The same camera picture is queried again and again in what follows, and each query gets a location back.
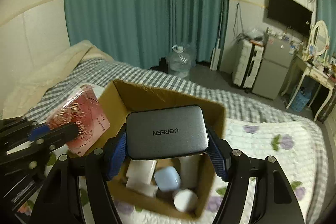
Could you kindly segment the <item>white wall charger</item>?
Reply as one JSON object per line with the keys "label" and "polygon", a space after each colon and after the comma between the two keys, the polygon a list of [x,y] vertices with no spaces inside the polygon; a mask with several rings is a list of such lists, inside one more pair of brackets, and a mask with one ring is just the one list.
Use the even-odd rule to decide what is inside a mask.
{"label": "white wall charger", "polygon": [[131,160],[126,171],[126,178],[150,184],[156,165],[156,160]]}

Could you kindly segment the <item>white round jar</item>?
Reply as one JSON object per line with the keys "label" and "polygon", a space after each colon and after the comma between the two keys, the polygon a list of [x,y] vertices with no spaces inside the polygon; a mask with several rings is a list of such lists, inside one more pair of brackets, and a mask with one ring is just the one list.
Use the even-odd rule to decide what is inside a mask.
{"label": "white round jar", "polygon": [[173,194],[173,202],[177,211],[189,213],[197,207],[198,196],[195,189],[198,184],[200,155],[180,157],[181,187]]}

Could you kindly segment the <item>white rectangular power adapter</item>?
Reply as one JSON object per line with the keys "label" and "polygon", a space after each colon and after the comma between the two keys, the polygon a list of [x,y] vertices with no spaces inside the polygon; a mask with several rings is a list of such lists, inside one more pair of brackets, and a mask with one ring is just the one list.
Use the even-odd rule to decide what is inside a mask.
{"label": "white rectangular power adapter", "polygon": [[156,196],[158,190],[158,187],[156,185],[146,184],[144,182],[136,180],[135,178],[128,178],[126,182],[126,188],[151,198],[154,198]]}

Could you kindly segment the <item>grey UGREEN charger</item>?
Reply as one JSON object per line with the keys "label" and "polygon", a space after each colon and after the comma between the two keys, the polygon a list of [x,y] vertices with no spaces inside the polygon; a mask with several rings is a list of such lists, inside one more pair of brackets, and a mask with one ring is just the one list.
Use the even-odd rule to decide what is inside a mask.
{"label": "grey UGREEN charger", "polygon": [[132,160],[189,156],[206,152],[209,145],[197,105],[134,112],[126,118],[126,147]]}

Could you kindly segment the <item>white floral quilt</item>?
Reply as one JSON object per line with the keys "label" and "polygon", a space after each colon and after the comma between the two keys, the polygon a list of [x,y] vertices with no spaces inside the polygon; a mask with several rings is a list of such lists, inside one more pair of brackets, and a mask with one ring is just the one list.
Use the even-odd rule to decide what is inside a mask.
{"label": "white floral quilt", "polygon": [[[53,87],[26,116],[44,122],[79,85]],[[328,167],[322,131],[314,122],[223,90],[196,84],[187,91],[175,90],[223,104],[227,111],[224,137],[230,145],[259,159],[273,155],[294,190],[306,223],[313,223],[318,218],[326,192]],[[216,177],[205,212],[196,221],[170,218],[119,201],[117,209],[124,223],[211,223],[226,186],[227,183]]]}

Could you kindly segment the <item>blue laundry basket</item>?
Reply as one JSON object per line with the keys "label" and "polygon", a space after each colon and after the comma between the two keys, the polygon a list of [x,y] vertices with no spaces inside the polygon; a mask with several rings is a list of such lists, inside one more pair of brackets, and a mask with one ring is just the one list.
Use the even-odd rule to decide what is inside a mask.
{"label": "blue laundry basket", "polygon": [[299,113],[305,108],[310,99],[311,90],[302,86],[291,103],[290,108]]}

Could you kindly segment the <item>light blue earbuds case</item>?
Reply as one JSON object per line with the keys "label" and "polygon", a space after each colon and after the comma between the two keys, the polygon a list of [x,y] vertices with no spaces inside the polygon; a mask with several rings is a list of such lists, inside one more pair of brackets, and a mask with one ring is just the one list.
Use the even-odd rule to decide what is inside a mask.
{"label": "light blue earbuds case", "polygon": [[154,180],[162,192],[175,191],[181,186],[181,178],[173,166],[157,170],[154,174]]}

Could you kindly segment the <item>white dressing table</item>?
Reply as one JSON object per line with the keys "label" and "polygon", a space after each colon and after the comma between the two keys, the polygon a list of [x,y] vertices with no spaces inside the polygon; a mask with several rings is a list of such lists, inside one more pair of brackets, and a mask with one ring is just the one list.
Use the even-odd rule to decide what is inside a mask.
{"label": "white dressing table", "polygon": [[316,66],[310,64],[308,61],[304,61],[302,57],[296,55],[288,70],[288,80],[284,86],[284,90],[280,93],[281,96],[284,96],[293,83],[294,75],[300,72],[301,77],[298,79],[297,83],[294,85],[294,89],[290,92],[290,98],[285,106],[286,110],[292,105],[298,91],[300,88],[305,85],[309,90],[311,90],[311,98],[308,103],[308,107],[311,109],[312,104],[316,101],[321,88],[327,89],[327,96],[319,105],[319,108],[316,110],[313,115],[313,120],[316,122],[318,116],[325,106],[329,103],[333,92],[335,90],[335,82],[324,72],[320,71]]}

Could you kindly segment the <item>clear water jug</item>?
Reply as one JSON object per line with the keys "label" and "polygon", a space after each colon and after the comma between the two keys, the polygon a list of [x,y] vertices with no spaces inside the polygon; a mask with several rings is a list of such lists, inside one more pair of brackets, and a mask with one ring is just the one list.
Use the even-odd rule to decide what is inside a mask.
{"label": "clear water jug", "polygon": [[172,52],[167,57],[168,72],[170,75],[182,79],[189,78],[191,69],[191,56],[183,46],[173,45]]}

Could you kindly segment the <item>silver mini fridge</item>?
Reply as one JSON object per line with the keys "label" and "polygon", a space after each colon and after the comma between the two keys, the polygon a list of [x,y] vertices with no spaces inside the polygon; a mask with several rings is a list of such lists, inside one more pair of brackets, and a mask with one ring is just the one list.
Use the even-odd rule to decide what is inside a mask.
{"label": "silver mini fridge", "polygon": [[274,100],[284,83],[293,53],[291,44],[274,36],[268,36],[264,54],[258,70],[252,93]]}

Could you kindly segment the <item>green window curtain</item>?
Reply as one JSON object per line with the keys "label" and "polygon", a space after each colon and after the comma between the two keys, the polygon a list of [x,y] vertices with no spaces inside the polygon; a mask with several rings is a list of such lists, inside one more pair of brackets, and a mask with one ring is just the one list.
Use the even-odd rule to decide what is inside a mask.
{"label": "green window curtain", "polygon": [[[154,67],[173,45],[192,46],[209,61],[217,40],[222,0],[64,0],[70,44],[90,41],[114,59]],[[224,0],[220,45],[228,0]]]}

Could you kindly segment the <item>white flat mop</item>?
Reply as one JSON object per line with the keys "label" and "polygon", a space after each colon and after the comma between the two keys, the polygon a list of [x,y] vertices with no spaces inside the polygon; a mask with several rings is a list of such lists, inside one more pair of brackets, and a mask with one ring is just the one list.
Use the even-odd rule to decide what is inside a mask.
{"label": "white flat mop", "polygon": [[222,24],[223,24],[223,9],[224,9],[224,0],[221,1],[221,11],[220,11],[220,17],[219,17],[219,24],[218,24],[217,40],[216,40],[216,44],[215,44],[215,47],[213,48],[212,56],[211,56],[210,69],[212,71],[216,71],[218,68],[219,56],[221,52],[219,45],[221,41],[221,32],[222,32]]}

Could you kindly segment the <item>oval vanity mirror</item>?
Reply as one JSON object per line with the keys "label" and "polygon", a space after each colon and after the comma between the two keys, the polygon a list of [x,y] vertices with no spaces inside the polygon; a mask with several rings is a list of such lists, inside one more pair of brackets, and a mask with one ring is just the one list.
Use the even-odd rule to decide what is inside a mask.
{"label": "oval vanity mirror", "polygon": [[322,56],[329,49],[329,40],[330,37],[326,23],[323,20],[317,21],[309,36],[309,54],[312,56]]}

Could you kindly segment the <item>green side curtain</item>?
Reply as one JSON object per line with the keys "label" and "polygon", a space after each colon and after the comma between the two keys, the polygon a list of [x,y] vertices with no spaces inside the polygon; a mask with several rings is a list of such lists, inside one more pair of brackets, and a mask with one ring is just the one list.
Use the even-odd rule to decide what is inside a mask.
{"label": "green side curtain", "polygon": [[328,53],[335,55],[336,0],[317,0],[317,20],[326,23],[330,37]]}

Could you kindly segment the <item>black wall television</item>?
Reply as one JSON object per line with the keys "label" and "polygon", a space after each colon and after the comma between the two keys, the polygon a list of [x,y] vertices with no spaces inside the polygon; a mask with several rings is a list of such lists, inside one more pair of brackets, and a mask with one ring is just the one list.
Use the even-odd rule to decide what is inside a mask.
{"label": "black wall television", "polygon": [[310,34],[312,12],[294,0],[268,0],[267,16],[305,37]]}

